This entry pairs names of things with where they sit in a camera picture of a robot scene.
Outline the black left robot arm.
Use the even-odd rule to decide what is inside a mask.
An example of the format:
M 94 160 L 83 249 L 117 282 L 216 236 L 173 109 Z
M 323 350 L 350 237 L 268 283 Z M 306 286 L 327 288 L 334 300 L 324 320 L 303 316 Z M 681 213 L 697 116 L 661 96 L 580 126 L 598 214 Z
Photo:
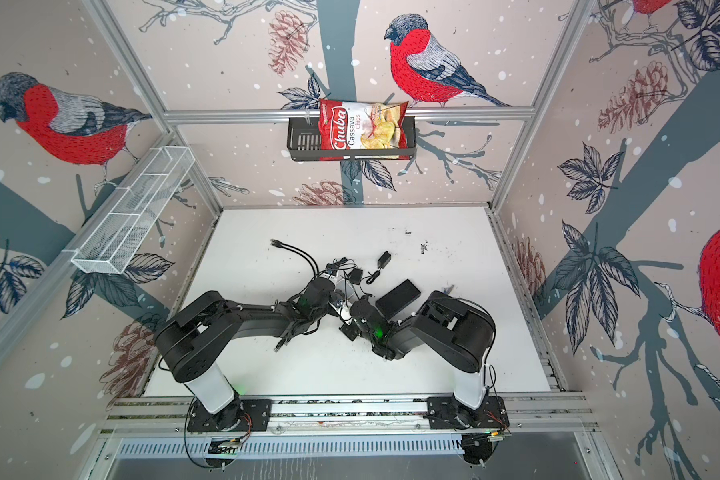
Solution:
M 317 277 L 271 305 L 238 303 L 207 291 L 171 317 L 155 335 L 155 345 L 173 379 L 193 395 L 187 430 L 264 431 L 271 406 L 245 403 L 218 366 L 219 356 L 238 338 L 276 338 L 280 350 L 316 331 L 323 317 L 340 317 L 347 308 L 335 284 Z

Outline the black power adapter with cable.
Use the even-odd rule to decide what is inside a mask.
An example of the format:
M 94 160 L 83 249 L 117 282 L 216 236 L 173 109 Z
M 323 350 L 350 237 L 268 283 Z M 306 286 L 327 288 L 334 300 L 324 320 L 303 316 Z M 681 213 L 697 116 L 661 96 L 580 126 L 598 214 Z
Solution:
M 356 264 L 353 259 L 341 257 L 328 262 L 325 267 L 318 272 L 318 276 L 326 278 L 327 275 L 342 275 L 346 281 L 346 291 L 340 293 L 347 300 L 359 300 L 362 295 L 360 286 L 364 271 Z

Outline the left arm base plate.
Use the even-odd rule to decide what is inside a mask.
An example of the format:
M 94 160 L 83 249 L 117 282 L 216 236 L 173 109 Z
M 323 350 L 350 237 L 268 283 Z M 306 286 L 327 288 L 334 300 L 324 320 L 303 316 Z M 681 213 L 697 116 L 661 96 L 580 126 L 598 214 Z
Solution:
M 190 433 L 263 432 L 267 430 L 273 401 L 241 397 L 215 414 L 194 399 L 187 414 Z

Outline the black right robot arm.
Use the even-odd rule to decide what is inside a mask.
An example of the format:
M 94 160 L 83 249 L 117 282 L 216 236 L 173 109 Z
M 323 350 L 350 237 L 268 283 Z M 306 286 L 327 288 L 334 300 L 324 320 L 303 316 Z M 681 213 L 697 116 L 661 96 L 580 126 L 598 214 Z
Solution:
M 364 295 L 339 314 L 339 330 L 351 341 L 367 340 L 371 351 L 385 360 L 401 360 L 426 346 L 457 371 L 483 376 L 496 340 L 491 315 L 474 302 L 434 291 L 406 319 L 394 319 L 420 297 L 421 291 L 409 281 L 374 303 Z

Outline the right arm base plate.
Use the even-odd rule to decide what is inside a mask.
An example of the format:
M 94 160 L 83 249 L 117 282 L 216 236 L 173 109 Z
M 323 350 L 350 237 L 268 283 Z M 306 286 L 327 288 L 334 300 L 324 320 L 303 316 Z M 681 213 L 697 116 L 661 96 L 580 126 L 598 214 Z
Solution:
M 424 418 L 431 429 L 481 429 L 504 431 L 509 428 L 504 399 L 499 396 L 486 396 L 481 405 L 472 409 L 456 398 L 429 397 Z

